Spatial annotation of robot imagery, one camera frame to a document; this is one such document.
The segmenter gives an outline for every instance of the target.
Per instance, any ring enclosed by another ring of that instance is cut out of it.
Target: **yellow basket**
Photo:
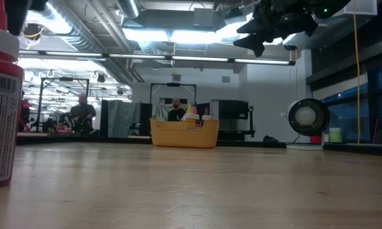
[[[155,146],[214,148],[218,139],[218,120],[206,120],[198,129],[185,129],[182,121],[157,121],[150,118]]]

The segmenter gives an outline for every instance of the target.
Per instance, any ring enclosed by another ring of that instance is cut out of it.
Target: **vent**
[[[174,74],[173,75],[173,82],[181,82],[181,75],[180,74]]]
[[[222,83],[230,83],[230,76],[222,76]]]

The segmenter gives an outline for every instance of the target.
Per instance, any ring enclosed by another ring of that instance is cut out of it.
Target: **bottle label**
[[[21,86],[21,79],[0,73],[0,181],[11,176]]]

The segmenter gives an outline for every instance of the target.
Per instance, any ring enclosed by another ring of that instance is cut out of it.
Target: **table surface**
[[[382,157],[266,148],[19,146],[2,228],[382,229]]]

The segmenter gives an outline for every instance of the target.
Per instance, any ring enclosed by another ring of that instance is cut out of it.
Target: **person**
[[[92,105],[86,103],[86,96],[80,94],[78,96],[79,105],[72,107],[69,112],[72,116],[73,121],[88,120],[89,123],[92,123],[92,118],[96,116],[95,108]]]
[[[181,108],[181,102],[179,98],[173,98],[173,108],[168,112],[168,121],[180,121],[185,115],[185,110]]]

